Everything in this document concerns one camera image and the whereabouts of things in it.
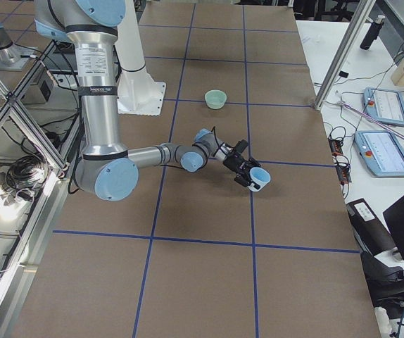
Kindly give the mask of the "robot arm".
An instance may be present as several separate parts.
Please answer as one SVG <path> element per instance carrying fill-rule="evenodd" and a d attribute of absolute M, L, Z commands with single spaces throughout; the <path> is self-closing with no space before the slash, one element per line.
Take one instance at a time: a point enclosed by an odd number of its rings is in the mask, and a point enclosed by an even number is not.
<path fill-rule="evenodd" d="M 200 130 L 190 146 L 164 143 L 129 149 L 122 143 L 120 115 L 158 115 L 166 88 L 146 69 L 132 1 L 37 1 L 35 24 L 40 35 L 70 42 L 75 48 L 86 137 L 75 165 L 80 189 L 119 201 L 134 190 L 141 168 L 174 162 L 192 173 L 210 157 L 253 192 L 270 181 L 255 159 L 242 157 L 246 141 L 230 146 L 210 130 Z"/>

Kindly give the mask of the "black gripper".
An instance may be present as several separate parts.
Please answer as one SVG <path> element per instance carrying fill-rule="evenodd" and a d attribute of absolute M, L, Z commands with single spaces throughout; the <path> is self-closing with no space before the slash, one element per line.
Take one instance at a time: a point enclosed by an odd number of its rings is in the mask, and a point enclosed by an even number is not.
<path fill-rule="evenodd" d="M 247 161 L 238 154 L 228 155 L 222 164 L 237 174 L 234 181 L 240 184 L 242 187 L 249 187 L 251 184 L 251 180 L 247 178 L 250 169 L 261 167 L 261 164 L 253 157 L 250 157 Z"/>

